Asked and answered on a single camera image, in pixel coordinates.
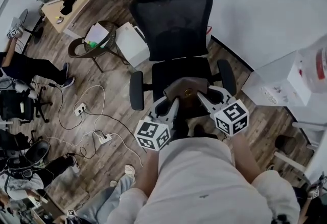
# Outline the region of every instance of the black mesh office chair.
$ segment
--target black mesh office chair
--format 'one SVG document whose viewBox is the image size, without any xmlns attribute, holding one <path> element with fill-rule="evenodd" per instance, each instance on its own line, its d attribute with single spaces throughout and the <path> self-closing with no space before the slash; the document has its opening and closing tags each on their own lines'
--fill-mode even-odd
<svg viewBox="0 0 327 224">
<path fill-rule="evenodd" d="M 208 60 L 200 57 L 208 53 L 206 29 L 212 5 L 213 0 L 132 1 L 129 9 L 144 33 L 150 50 L 149 60 L 162 61 L 152 67 L 152 85 L 143 84 L 142 72 L 132 74 L 130 102 L 134 110 L 144 109 L 144 91 L 153 90 L 153 101 L 156 101 L 164 96 L 168 86 L 183 77 L 204 78 L 210 84 L 221 80 L 224 88 L 236 94 L 235 78 L 228 61 L 218 60 L 220 73 L 212 75 Z M 220 101 L 220 96 L 210 98 Z M 207 114 L 194 98 L 194 103 L 180 110 L 178 116 L 186 119 Z"/>
</svg>

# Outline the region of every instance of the jeans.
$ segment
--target jeans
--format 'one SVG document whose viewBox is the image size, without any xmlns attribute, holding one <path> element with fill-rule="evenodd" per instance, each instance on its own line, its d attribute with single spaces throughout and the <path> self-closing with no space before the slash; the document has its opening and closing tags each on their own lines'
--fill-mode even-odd
<svg viewBox="0 0 327 224">
<path fill-rule="evenodd" d="M 133 179 L 124 175 L 116 187 L 100 191 L 76 213 L 91 224 L 106 224 L 109 214 L 118 207 L 121 195 L 130 189 Z"/>
<path fill-rule="evenodd" d="M 60 71 L 47 59 L 29 58 L 17 52 L 14 53 L 10 65 L 2 69 L 7 76 L 27 84 L 31 83 L 36 75 L 51 79 L 59 85 L 63 85 L 66 81 L 65 71 Z"/>
<path fill-rule="evenodd" d="M 60 174 L 64 173 L 65 170 L 74 164 L 71 156 L 64 157 L 60 156 L 54 161 L 50 162 L 43 169 L 35 169 L 34 173 L 38 174 L 41 178 L 44 188 L 51 184 L 51 182 Z"/>
</svg>

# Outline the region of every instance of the sneaker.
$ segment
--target sneaker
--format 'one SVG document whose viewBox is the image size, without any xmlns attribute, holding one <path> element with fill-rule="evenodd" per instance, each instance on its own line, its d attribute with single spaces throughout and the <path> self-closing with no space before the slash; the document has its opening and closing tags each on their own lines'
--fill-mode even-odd
<svg viewBox="0 0 327 224">
<path fill-rule="evenodd" d="M 66 82 L 64 83 L 64 85 L 61 85 L 61 88 L 67 88 L 70 87 L 71 85 L 73 85 L 75 82 L 75 77 L 70 77 L 66 80 Z"/>
<path fill-rule="evenodd" d="M 62 72 L 65 72 L 66 74 L 66 79 L 68 78 L 68 70 L 69 70 L 69 63 L 65 63 L 62 68 Z"/>
<path fill-rule="evenodd" d="M 72 170 L 74 173 L 78 173 L 80 172 L 80 166 L 78 166 L 78 163 L 77 163 L 77 160 L 74 156 L 71 156 L 73 161 L 74 161 L 74 164 L 72 165 Z"/>
<path fill-rule="evenodd" d="M 125 174 L 135 181 L 135 169 L 131 165 L 125 165 Z"/>
</svg>

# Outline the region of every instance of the wooden chair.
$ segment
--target wooden chair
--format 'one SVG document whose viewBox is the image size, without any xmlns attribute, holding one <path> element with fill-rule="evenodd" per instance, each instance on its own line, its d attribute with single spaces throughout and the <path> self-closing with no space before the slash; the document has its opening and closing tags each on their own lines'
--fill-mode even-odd
<svg viewBox="0 0 327 224">
<path fill-rule="evenodd" d="M 96 62 L 96 57 L 102 56 L 106 52 L 110 52 L 111 54 L 115 55 L 116 57 L 125 60 L 125 58 L 121 57 L 119 54 L 112 51 L 112 48 L 115 46 L 115 38 L 116 38 L 116 25 L 114 23 L 111 23 L 109 21 L 103 20 L 98 22 L 101 26 L 103 26 L 107 31 L 109 31 L 108 35 L 100 42 L 98 43 L 99 46 L 96 46 L 95 48 L 92 48 L 89 44 L 87 44 L 84 40 L 86 37 L 75 39 L 68 47 L 68 55 L 71 58 L 91 58 L 97 68 L 100 70 L 101 73 L 103 73 L 103 70 L 100 68 L 99 64 Z M 106 41 L 107 44 L 104 46 L 104 48 L 101 48 L 100 46 L 103 45 Z M 85 53 L 83 54 L 76 54 L 75 49 L 79 45 L 84 45 Z"/>
</svg>

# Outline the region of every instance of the chair armrest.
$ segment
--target chair armrest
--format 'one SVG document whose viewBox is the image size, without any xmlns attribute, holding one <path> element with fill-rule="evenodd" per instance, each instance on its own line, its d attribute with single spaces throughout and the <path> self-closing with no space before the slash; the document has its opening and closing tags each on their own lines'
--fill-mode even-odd
<svg viewBox="0 0 327 224">
<path fill-rule="evenodd" d="M 234 96 L 237 93 L 236 81 L 229 62 L 226 59 L 219 59 L 217 61 L 217 66 L 219 68 L 223 87 Z"/>
<path fill-rule="evenodd" d="M 129 100 L 133 110 L 144 109 L 143 72 L 134 72 L 129 83 Z"/>
</svg>

